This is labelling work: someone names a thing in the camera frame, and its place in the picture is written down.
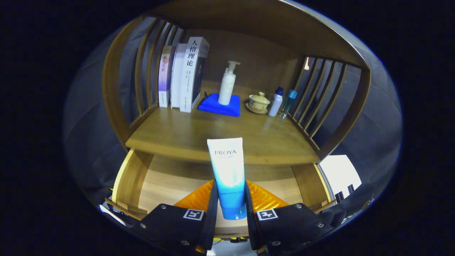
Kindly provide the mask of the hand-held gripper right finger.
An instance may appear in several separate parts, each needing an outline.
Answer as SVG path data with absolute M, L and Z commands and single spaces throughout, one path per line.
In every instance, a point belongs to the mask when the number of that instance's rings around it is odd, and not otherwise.
M 244 199 L 250 243 L 260 255 L 290 255 L 308 248 L 340 226 L 347 215 L 288 204 L 250 181 L 245 182 Z

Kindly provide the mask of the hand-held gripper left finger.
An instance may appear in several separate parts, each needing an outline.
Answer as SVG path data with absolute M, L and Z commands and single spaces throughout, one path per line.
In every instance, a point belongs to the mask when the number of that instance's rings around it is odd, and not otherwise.
M 130 233 L 164 255 L 206 255 L 211 250 L 218 209 L 212 180 L 175 205 L 161 203 L 130 228 Z

